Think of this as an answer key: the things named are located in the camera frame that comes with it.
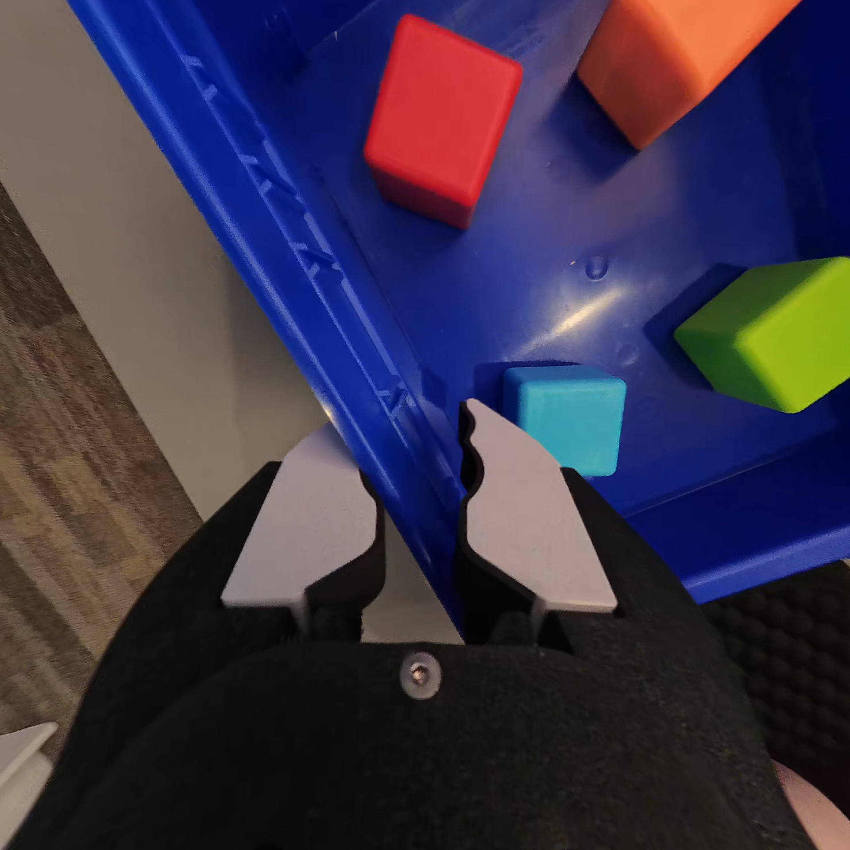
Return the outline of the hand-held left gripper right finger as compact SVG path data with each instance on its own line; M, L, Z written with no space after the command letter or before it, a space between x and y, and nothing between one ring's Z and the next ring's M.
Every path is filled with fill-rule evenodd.
M556 459L475 398L459 416L455 587L466 641L588 641L619 603Z

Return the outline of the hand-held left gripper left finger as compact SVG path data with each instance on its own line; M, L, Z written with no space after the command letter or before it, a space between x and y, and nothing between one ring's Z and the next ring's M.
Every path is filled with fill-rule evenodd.
M362 638L386 562L383 503L334 426L323 426L281 461L221 602L286 610L303 636Z

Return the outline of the teal magnetic cube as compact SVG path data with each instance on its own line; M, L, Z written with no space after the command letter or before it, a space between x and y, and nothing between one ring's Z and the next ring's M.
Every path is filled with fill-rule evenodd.
M626 394L622 378L593 367L513 367L502 379L502 415L560 467L609 477L618 466Z

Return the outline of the blue plastic bin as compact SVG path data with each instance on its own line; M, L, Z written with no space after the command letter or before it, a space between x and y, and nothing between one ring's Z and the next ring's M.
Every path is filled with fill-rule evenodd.
M456 624L459 406L524 363L625 381L592 483L697 602L848 557L848 383L760 408L672 336L746 269L848 256L848 2L801 2L640 152L574 77L605 5L69 2ZM523 67L465 231L364 158L406 13Z

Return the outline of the green magnetic cube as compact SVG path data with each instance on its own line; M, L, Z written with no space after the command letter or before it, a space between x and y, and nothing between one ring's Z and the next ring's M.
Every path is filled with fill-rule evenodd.
M715 392L798 413L849 377L849 259L749 269L673 337Z

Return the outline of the red magnetic cube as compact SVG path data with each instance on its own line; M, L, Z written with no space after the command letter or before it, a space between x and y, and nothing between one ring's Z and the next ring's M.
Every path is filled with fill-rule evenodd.
M403 15L364 148L381 197L467 229L522 80L516 60Z

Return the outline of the orange magnetic cube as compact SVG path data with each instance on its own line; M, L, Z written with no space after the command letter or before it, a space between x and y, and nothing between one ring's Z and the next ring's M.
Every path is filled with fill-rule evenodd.
M637 151L704 101L797 1L612 1L576 74Z

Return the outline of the black textured mat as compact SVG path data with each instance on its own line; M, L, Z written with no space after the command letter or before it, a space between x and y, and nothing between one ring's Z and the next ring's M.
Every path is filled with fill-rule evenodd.
M848 816L848 562L700 608L741 671L770 757Z

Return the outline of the person's maroon clothing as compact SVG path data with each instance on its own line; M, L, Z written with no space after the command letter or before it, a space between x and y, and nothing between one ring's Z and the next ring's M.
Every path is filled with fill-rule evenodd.
M849 849L849 820L821 791L773 761L780 785L814 848Z

